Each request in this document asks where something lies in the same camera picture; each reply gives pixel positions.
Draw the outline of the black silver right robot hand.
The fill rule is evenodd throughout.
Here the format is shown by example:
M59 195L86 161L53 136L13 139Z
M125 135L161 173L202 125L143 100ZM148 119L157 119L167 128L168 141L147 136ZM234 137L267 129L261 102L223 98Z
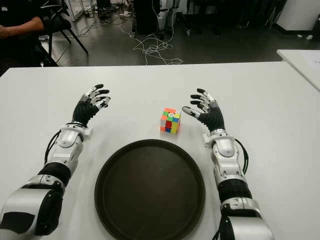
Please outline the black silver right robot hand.
M190 95L190 103L201 111L189 106L183 106L182 111L204 124L210 132L225 130L224 117L216 99L202 88L197 88L196 91L198 94Z

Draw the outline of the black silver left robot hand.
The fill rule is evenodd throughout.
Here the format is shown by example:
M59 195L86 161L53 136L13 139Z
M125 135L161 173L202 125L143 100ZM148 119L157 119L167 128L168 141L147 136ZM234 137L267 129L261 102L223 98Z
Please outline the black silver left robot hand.
M82 95L74 108L72 122L86 127L101 109L109 106L111 98L107 94L110 91L103 87L103 84L94 85Z

